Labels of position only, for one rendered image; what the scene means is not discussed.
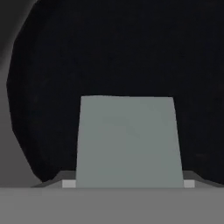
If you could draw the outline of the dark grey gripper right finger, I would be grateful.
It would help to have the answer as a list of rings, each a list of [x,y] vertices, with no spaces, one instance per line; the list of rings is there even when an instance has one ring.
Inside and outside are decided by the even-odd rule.
[[[183,177],[185,188],[224,188],[224,185],[215,183],[207,179],[203,179],[194,171],[183,171]]]

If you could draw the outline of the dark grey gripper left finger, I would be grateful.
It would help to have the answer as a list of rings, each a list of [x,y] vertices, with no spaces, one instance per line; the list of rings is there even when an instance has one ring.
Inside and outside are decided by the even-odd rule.
[[[35,185],[34,188],[75,188],[76,187],[76,172],[75,171],[60,171],[55,178],[44,183]]]

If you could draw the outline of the grey-green sponge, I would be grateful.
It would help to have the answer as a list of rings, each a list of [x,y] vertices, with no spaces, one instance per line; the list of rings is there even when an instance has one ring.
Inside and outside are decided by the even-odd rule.
[[[173,99],[85,96],[78,188],[182,188]]]

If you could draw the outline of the black pan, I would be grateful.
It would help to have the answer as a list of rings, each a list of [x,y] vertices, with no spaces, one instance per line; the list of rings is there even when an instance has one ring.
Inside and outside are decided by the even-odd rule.
[[[224,0],[37,0],[6,81],[41,181],[76,166],[81,97],[171,97],[185,170],[224,185]]]

